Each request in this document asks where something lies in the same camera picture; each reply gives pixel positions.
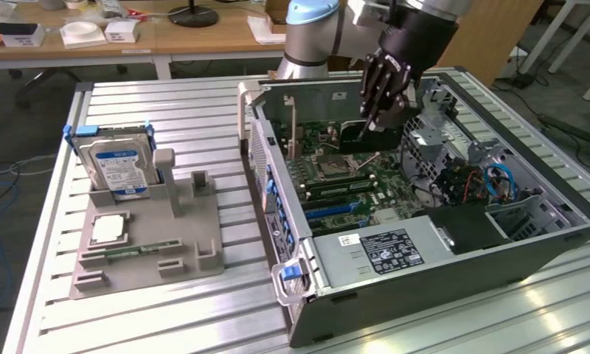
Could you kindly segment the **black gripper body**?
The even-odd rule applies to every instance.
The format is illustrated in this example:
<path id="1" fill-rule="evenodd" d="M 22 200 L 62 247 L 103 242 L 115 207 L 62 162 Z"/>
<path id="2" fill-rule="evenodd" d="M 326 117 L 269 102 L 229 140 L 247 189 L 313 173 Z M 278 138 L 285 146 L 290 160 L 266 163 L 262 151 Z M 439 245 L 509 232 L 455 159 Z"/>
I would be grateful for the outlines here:
<path id="1" fill-rule="evenodd" d="M 458 24 L 421 10 L 394 10 L 378 39 L 378 57 L 418 80 L 438 62 Z"/>

